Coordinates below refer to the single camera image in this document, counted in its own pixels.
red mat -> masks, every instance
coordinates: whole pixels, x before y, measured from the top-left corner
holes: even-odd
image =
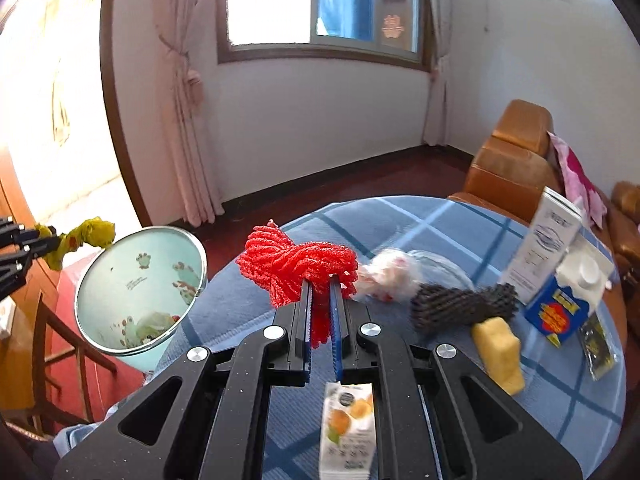
[[[67,267],[60,274],[58,283],[58,304],[56,315],[76,333],[79,333],[74,317],[74,296],[80,274],[91,262],[89,256]],[[53,334],[51,351],[57,352],[68,348],[60,336]],[[116,402],[136,391],[144,380],[141,372],[129,367],[116,358],[109,357],[117,368],[116,374],[105,370],[93,361],[85,359],[86,378],[89,386],[89,396],[94,420],[103,420],[107,410]],[[51,400],[61,410],[82,415],[82,394],[76,369],[76,360],[68,358],[53,364],[49,369],[50,377],[62,386],[57,391],[51,388]]]

wooden door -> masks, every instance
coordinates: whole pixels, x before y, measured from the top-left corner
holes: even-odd
[[[16,223],[33,227],[35,220],[22,194],[7,146],[0,146],[0,216],[12,216]],[[2,252],[15,251],[8,247]],[[11,297],[15,317],[11,336],[0,341],[0,410],[25,410],[34,405],[33,331],[40,298],[51,310],[58,302],[60,273],[36,260],[27,274],[27,283]]]

baseboard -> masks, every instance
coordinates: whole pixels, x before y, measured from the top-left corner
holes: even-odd
[[[247,211],[258,209],[263,205],[274,202],[275,200],[281,199],[289,194],[302,192],[317,186],[323,186],[334,180],[348,176],[351,173],[372,170],[379,164],[393,162],[395,160],[403,160],[403,158],[409,154],[415,155],[416,153],[424,154],[424,156],[437,155],[440,153],[445,156],[449,156],[453,161],[460,164],[460,166],[465,169],[471,165],[471,161],[473,160],[473,155],[454,148],[453,146],[427,146],[423,144],[420,146],[405,148],[404,150],[399,150],[397,152],[384,153],[383,155],[364,158],[363,160],[350,162],[349,164],[337,166],[336,168],[329,168],[328,170],[322,170],[317,173],[288,180],[281,184],[276,184],[275,186],[270,186],[253,193],[232,198],[231,200],[223,202],[222,206],[225,209],[225,215],[236,216],[244,214]],[[170,225],[190,232],[194,231],[194,227],[184,220],[171,222]]]

doorway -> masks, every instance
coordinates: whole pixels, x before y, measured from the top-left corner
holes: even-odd
[[[36,222],[100,216],[140,229],[111,142],[100,74],[101,0],[18,0],[0,32],[0,141]],[[69,266],[96,251],[68,255]]]

white box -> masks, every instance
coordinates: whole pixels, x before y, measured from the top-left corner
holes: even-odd
[[[556,270],[581,225],[581,211],[545,187],[529,231],[498,282],[511,283],[519,300],[529,303]]]
[[[15,303],[11,296],[0,301],[0,340],[7,339],[11,335],[11,327],[14,325]]]

